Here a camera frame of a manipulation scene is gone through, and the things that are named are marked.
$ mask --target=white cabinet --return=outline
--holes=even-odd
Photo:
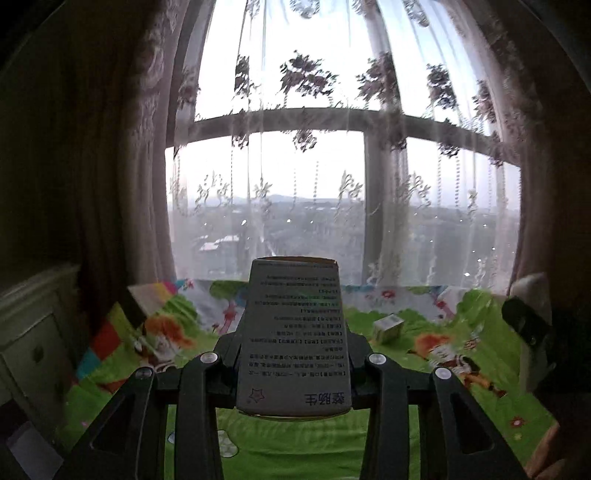
[[[88,344],[77,272],[65,264],[0,275],[0,404],[14,398],[48,439]]]

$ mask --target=sheer curtain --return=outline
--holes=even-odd
[[[167,150],[177,275],[311,255],[345,284],[504,291],[519,86],[481,29],[456,0],[204,1]]]

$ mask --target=small box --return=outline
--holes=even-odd
[[[404,320],[395,314],[388,315],[374,322],[374,340],[378,343],[388,343],[400,337]]]

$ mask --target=cartoon print bedding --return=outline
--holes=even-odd
[[[141,365],[182,367],[235,330],[248,285],[237,281],[179,281],[131,287],[147,315],[132,328],[116,304],[76,372],[58,438],[68,450],[113,392]],[[372,324],[388,314],[404,319],[400,338],[373,345],[406,368],[450,368],[525,464],[553,423],[532,396],[519,391],[519,338],[501,318],[501,304],[479,290],[446,287],[343,287],[343,310],[352,331],[371,338]],[[165,478],[173,478],[174,408],[168,414]],[[419,438],[410,408],[410,478],[418,478]],[[333,419],[277,422],[219,410],[218,439],[227,480],[355,479],[361,469],[367,411]]]

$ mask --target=drawer knob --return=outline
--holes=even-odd
[[[37,345],[33,349],[33,361],[38,364],[41,360],[43,360],[43,356],[45,352],[43,351],[43,347],[41,345]]]

